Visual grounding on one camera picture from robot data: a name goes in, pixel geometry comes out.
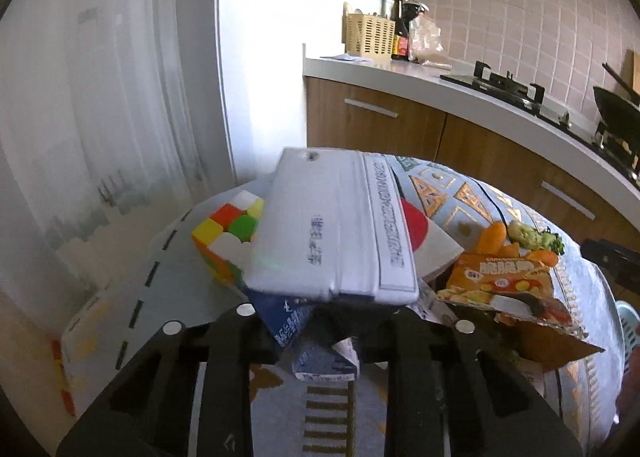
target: utensil basket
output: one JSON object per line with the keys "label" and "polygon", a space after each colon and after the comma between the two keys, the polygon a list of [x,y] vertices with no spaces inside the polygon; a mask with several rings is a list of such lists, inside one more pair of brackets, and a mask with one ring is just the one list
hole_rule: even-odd
{"label": "utensil basket", "polygon": [[373,15],[347,15],[347,53],[353,56],[388,60],[396,23]]}

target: white countertop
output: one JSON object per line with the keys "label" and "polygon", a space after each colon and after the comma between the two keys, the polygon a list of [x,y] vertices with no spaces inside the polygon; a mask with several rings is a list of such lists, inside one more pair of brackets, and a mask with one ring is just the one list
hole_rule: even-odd
{"label": "white countertop", "polygon": [[[454,63],[455,73],[472,71],[468,63]],[[440,79],[444,72],[407,62],[354,63],[325,58],[305,58],[303,68],[304,76],[407,98],[492,130],[580,180],[640,230],[640,190],[615,168],[542,120],[496,98]],[[562,113],[563,107],[557,102],[545,98],[545,105]]]}

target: cabinet handle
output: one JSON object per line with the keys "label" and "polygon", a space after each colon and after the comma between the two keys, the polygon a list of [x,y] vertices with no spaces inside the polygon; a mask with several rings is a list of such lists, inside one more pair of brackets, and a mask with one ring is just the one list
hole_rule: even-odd
{"label": "cabinet handle", "polygon": [[378,107],[377,105],[372,105],[370,103],[360,102],[358,100],[352,100],[351,98],[345,98],[344,102],[347,105],[353,105],[354,107],[360,107],[360,108],[366,109],[367,111],[374,111],[380,114],[385,114],[385,116],[389,116],[392,118],[398,117],[397,112],[390,111],[388,109],[385,109],[383,107]]}
{"label": "cabinet handle", "polygon": [[585,217],[587,217],[589,220],[593,221],[596,218],[596,215],[593,212],[589,211],[587,208],[582,206],[577,200],[569,197],[566,193],[558,190],[558,188],[556,188],[555,186],[551,186],[548,182],[543,181],[542,188],[544,188],[545,190],[549,190],[549,192],[551,192],[553,195],[556,195],[559,198],[561,198],[569,206],[574,207],[575,209],[577,209],[578,212],[584,214]]}

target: wooden cabinet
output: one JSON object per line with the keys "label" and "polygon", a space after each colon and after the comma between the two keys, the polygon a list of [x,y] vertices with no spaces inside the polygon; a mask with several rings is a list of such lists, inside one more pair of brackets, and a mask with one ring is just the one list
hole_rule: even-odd
{"label": "wooden cabinet", "polygon": [[433,161],[446,113],[390,94],[306,79],[306,142]]}
{"label": "wooden cabinet", "polygon": [[436,162],[503,190],[577,242],[607,239],[640,249],[640,233],[603,198],[538,154],[491,130],[447,115]]}

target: carrot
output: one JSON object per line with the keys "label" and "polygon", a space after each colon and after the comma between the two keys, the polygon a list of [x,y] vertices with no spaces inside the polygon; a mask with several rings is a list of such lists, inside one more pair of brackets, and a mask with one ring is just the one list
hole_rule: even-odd
{"label": "carrot", "polygon": [[542,262],[548,267],[554,267],[558,263],[558,256],[549,249],[534,249],[530,251],[526,258],[529,260],[536,260]]}
{"label": "carrot", "polygon": [[520,245],[517,242],[507,244],[498,250],[498,256],[516,259],[520,256]]}
{"label": "carrot", "polygon": [[480,233],[480,238],[474,251],[481,255],[495,255],[500,251],[505,240],[507,240],[507,228],[503,222],[495,222]]}

